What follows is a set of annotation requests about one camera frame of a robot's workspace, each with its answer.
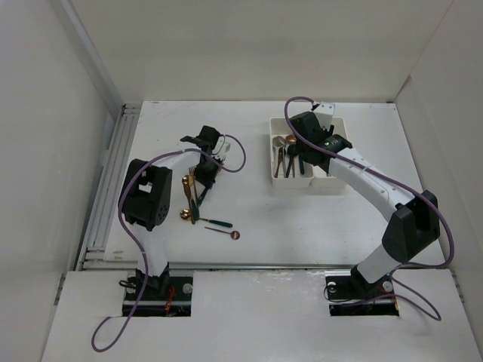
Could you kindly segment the silver round spoon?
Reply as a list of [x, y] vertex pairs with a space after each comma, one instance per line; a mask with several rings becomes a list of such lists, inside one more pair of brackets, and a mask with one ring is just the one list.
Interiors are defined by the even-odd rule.
[[279, 152], [283, 152], [285, 148], [285, 138], [276, 136], [272, 138], [272, 147], [274, 148], [274, 159], [279, 155]]

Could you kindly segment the brown wooden spoon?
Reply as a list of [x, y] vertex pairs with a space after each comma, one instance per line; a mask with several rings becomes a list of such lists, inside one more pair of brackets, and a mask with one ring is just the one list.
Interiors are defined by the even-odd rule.
[[276, 168], [274, 173], [275, 178], [278, 178], [279, 176], [279, 171], [280, 171], [281, 165], [283, 164], [283, 160], [284, 160], [283, 150], [279, 149], [277, 153], [277, 158], [276, 158]]

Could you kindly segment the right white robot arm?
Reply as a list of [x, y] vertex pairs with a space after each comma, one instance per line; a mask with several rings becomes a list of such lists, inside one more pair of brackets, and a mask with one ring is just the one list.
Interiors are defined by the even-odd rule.
[[334, 127], [320, 126], [314, 112], [290, 118], [297, 132], [296, 150], [306, 163], [320, 167], [328, 176], [345, 182], [369, 201], [388, 222], [382, 241], [366, 259], [351, 270], [349, 287], [360, 297], [374, 292], [377, 283], [390, 271], [410, 262], [440, 236], [434, 207], [437, 198], [424, 191], [418, 198], [412, 192], [379, 178], [378, 170], [366, 161]]

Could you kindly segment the black round spoon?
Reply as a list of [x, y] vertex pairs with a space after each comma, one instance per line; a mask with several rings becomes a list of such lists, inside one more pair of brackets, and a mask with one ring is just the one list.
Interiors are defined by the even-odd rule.
[[297, 147], [294, 144], [289, 145], [287, 148], [288, 165], [285, 173], [285, 177], [295, 177], [295, 164], [294, 159], [298, 156]]

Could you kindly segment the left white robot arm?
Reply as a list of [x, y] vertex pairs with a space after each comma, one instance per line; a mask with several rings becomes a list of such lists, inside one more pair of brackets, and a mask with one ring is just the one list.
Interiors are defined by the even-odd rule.
[[161, 241], [142, 241], [129, 226], [136, 225], [148, 233], [160, 226], [168, 218], [172, 185], [177, 180], [187, 197], [190, 221], [198, 221], [201, 205], [218, 173], [227, 169], [225, 160], [231, 139], [205, 125], [197, 136], [181, 138], [182, 144], [189, 144], [186, 148], [149, 160], [135, 158], [130, 161], [118, 200], [118, 219], [141, 255], [141, 265], [136, 269], [131, 289], [144, 290], [152, 299], [164, 297], [169, 288], [166, 278], [169, 262]]

